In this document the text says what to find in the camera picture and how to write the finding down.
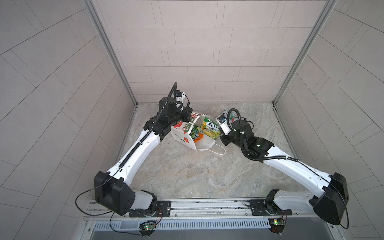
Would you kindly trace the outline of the white floral paper bag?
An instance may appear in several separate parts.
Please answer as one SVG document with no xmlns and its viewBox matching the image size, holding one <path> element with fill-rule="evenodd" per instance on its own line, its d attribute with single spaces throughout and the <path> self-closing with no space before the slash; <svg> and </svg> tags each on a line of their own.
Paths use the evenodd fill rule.
<svg viewBox="0 0 384 240">
<path fill-rule="evenodd" d="M 207 114 L 192 112 L 189 122 L 180 122 L 171 127 L 173 138 L 196 151 L 210 151 L 217 155 L 224 155 L 224 147 L 216 143 L 220 136 L 219 126 Z"/>
</svg>

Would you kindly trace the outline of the yellow green Fox's candy bag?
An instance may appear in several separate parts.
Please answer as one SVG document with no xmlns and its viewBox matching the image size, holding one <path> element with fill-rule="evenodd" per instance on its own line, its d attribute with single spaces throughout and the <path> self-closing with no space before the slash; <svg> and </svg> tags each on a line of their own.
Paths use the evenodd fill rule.
<svg viewBox="0 0 384 240">
<path fill-rule="evenodd" d="M 215 124 L 208 117 L 204 118 L 202 124 L 198 127 L 198 130 L 214 140 L 217 140 L 217 138 L 222 134 L 219 130 L 219 125 Z"/>
</svg>

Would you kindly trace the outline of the teal Fox's candy bag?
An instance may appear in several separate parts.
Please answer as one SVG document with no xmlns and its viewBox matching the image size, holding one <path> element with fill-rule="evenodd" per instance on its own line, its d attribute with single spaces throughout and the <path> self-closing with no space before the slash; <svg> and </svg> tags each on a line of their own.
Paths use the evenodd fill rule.
<svg viewBox="0 0 384 240">
<path fill-rule="evenodd" d="M 234 121 L 238 121 L 239 117 L 238 116 L 230 116 L 230 123 L 233 123 Z"/>
</svg>

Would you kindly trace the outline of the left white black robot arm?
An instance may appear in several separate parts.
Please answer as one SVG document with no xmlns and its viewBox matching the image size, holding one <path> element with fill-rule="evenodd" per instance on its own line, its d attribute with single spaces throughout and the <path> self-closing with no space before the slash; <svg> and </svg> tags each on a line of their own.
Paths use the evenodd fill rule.
<svg viewBox="0 0 384 240">
<path fill-rule="evenodd" d="M 191 119 L 192 108 L 187 96 L 177 91 L 173 97 L 159 102 L 158 114 L 150 118 L 128 152 L 107 172 L 94 178 L 96 202 L 123 216 L 127 212 L 152 216 L 157 210 L 157 196 L 148 191 L 134 191 L 130 185 L 151 151 L 160 144 L 176 124 Z"/>
</svg>

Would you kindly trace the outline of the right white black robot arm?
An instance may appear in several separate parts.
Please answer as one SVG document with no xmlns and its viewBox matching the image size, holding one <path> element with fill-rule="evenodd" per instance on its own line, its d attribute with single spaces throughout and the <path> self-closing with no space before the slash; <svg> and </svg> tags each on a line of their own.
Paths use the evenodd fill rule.
<svg viewBox="0 0 384 240">
<path fill-rule="evenodd" d="M 287 192 L 273 189 L 262 206 L 269 215 L 282 215 L 288 210 L 315 213 L 325 222 L 340 225 L 348 214 L 349 193 L 346 178 L 339 173 L 330 175 L 319 171 L 290 156 L 274 143 L 256 137 L 250 123 L 242 118 L 228 119 L 219 116 L 217 122 L 222 133 L 221 141 L 241 149 L 251 161 L 265 163 L 303 185 L 305 192 Z"/>
</svg>

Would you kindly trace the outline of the green candy bag in bag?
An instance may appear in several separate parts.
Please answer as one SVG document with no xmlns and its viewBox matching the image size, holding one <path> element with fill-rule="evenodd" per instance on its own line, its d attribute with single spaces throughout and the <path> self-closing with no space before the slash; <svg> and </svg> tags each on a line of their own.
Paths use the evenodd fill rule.
<svg viewBox="0 0 384 240">
<path fill-rule="evenodd" d="M 190 136 L 191 136 L 192 139 L 193 139 L 193 137 L 194 137 L 194 135 L 195 135 L 196 133 L 199 133 L 199 130 L 198 130 L 198 127 L 197 127 L 196 125 L 194 125 L 194 126 L 193 126 L 193 129 L 192 129 L 192 131 L 191 131 L 191 133 L 190 133 Z"/>
</svg>

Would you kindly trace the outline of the orange Fox's candy bag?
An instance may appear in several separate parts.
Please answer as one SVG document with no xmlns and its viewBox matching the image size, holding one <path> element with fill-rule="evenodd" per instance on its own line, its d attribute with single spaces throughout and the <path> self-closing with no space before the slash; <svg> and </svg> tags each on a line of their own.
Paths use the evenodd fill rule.
<svg viewBox="0 0 384 240">
<path fill-rule="evenodd" d="M 204 138 L 204 134 L 202 134 L 202 133 L 196 133 L 196 134 L 194 135 L 194 137 L 193 137 L 193 140 L 194 140 L 194 142 L 196 143 L 196 142 L 202 140 L 203 138 Z"/>
</svg>

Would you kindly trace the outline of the right circuit board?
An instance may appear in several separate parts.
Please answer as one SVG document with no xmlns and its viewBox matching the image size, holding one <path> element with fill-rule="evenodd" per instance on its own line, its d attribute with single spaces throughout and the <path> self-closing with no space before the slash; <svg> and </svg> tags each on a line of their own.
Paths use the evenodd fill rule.
<svg viewBox="0 0 384 240">
<path fill-rule="evenodd" d="M 271 228 L 269 229 L 274 234 L 282 234 L 285 230 L 286 222 L 283 219 L 268 219 Z"/>
</svg>

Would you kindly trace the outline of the circuit board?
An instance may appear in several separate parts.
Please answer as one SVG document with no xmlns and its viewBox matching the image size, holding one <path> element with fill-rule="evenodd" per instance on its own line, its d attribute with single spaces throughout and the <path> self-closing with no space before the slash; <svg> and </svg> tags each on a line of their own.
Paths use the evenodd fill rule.
<svg viewBox="0 0 384 240">
<path fill-rule="evenodd" d="M 146 222 L 143 222 L 139 225 L 139 230 L 140 231 L 154 231 L 156 227 L 157 227 L 156 221 L 146 221 Z"/>
<path fill-rule="evenodd" d="M 274 234 L 282 234 L 285 230 L 286 222 L 283 219 L 268 219 L 271 228 L 269 229 Z"/>
</svg>

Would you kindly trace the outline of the left circuit board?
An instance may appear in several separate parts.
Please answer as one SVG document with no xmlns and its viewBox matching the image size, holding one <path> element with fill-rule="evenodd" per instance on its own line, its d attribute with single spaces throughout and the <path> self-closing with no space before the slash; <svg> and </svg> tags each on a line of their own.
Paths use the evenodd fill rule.
<svg viewBox="0 0 384 240">
<path fill-rule="evenodd" d="M 154 231 L 156 227 L 157 227 L 156 221 L 146 221 L 146 222 L 143 222 L 139 225 L 139 230 L 140 231 Z"/>
</svg>

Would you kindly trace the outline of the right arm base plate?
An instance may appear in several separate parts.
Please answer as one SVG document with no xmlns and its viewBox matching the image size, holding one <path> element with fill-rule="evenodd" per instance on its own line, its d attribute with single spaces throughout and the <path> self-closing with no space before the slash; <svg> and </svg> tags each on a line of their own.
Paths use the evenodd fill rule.
<svg viewBox="0 0 384 240">
<path fill-rule="evenodd" d="M 245 206 L 251 209 L 253 216 L 291 216 L 293 214 L 291 210 L 281 210 L 272 200 L 248 200 Z"/>
</svg>

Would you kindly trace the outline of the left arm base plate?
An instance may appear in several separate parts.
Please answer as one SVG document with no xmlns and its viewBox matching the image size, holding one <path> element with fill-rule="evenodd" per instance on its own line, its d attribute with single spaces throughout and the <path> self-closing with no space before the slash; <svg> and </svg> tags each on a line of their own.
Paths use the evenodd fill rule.
<svg viewBox="0 0 384 240">
<path fill-rule="evenodd" d="M 130 210 L 130 218 L 154 218 L 169 217 L 171 212 L 171 201 L 157 201 L 156 205 L 150 205 L 148 210 Z"/>
</svg>

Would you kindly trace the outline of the aluminium mounting rail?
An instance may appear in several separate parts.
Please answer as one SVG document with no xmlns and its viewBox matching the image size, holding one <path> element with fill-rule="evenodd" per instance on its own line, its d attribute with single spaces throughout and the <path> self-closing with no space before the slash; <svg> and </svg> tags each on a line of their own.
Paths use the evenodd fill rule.
<svg viewBox="0 0 384 240">
<path fill-rule="evenodd" d="M 248 200 L 274 201 L 281 210 L 291 210 L 292 213 L 305 213 L 316 215 L 328 223 L 332 223 L 331 208 L 323 206 L 317 197 L 309 198 L 308 192 L 284 192 L 274 189 L 265 198 L 256 199 L 174 199 L 158 200 L 171 201 L 171 212 L 169 217 L 182 217 L 186 215 L 235 215 L 240 212 L 251 212 L 249 207 L 245 206 Z M 104 207 L 101 214 L 114 213 Z"/>
</svg>

